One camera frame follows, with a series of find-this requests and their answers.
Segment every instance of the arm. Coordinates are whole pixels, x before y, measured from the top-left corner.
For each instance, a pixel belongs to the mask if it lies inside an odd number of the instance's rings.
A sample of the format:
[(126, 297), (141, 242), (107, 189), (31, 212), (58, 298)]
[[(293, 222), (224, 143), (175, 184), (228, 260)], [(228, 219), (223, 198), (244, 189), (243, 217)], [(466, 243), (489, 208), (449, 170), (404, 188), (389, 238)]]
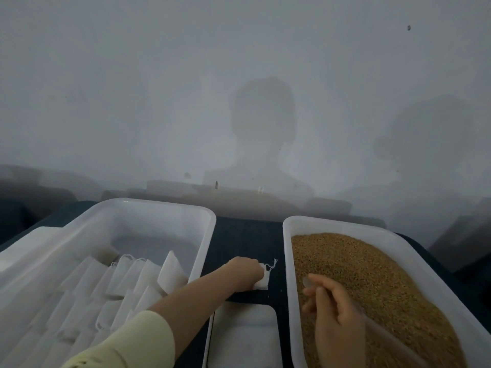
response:
[(251, 290), (263, 276), (257, 260), (236, 257), (159, 300), (63, 368), (172, 367), (206, 319), (234, 292)]
[(149, 310), (162, 316), (172, 330), (176, 359), (228, 297), (251, 290), (263, 276), (257, 260), (236, 257), (152, 305)]

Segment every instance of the grain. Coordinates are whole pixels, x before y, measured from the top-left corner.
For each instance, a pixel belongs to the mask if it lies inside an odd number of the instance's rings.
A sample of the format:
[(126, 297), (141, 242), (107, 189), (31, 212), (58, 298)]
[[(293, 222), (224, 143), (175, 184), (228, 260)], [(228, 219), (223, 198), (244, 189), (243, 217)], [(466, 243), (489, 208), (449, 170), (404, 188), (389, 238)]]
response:
[[(300, 305), (302, 279), (323, 274), (340, 282), (369, 317), (435, 367), (466, 367), (457, 335), (443, 313), (426, 300), (408, 274), (379, 249), (340, 234), (297, 235), (292, 249)], [(320, 367), (314, 341), (315, 316), (301, 315), (305, 359)], [(367, 367), (403, 367), (367, 332)]]

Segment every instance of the forearm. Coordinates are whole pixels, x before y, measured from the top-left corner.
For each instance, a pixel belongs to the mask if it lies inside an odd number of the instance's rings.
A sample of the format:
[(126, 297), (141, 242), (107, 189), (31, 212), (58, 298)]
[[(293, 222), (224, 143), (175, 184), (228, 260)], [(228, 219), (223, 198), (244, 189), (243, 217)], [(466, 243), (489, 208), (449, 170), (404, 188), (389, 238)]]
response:
[(236, 279), (226, 266), (196, 279), (164, 297), (149, 310), (161, 315), (174, 334), (176, 359), (205, 321), (236, 289)]

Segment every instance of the sleeve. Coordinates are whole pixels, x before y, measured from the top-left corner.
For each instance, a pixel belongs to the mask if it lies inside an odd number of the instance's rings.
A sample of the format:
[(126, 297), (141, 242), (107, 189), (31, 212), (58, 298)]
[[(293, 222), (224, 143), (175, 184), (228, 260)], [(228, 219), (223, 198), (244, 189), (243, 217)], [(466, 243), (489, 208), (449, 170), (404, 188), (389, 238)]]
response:
[(144, 311), (62, 368), (172, 368), (174, 358), (174, 335), (169, 324), (157, 313)]

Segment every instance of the dark table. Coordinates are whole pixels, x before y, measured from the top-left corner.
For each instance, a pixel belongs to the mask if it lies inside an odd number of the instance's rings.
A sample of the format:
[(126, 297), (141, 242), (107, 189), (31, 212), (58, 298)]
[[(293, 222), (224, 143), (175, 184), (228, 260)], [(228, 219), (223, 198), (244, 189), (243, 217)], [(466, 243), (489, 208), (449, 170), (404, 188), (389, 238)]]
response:
[[(77, 202), (67, 205), (4, 243), (0, 246), (0, 252), (37, 227), (65, 226), (95, 204), (96, 202)], [(408, 241), (421, 258), (431, 266), (474, 314), (476, 319), (481, 322), (483, 327), (491, 333), (491, 312), (484, 307), (475, 294), (460, 283), (452, 273), (446, 270), (416, 241), (405, 235), (399, 235)], [(273, 264), (273, 259), (278, 260), (276, 267), (271, 271), (267, 291), (238, 293), (230, 297), (229, 301), (264, 304), (273, 307), (278, 318), (283, 366), (285, 368), (293, 367), (290, 352), (282, 223), (217, 217), (217, 224), (201, 275), (206, 275), (216, 270), (235, 256), (257, 258), (260, 262), (271, 265)], [(204, 358), (207, 330), (208, 322), (205, 323), (196, 338), (177, 360), (176, 367), (201, 367)]]

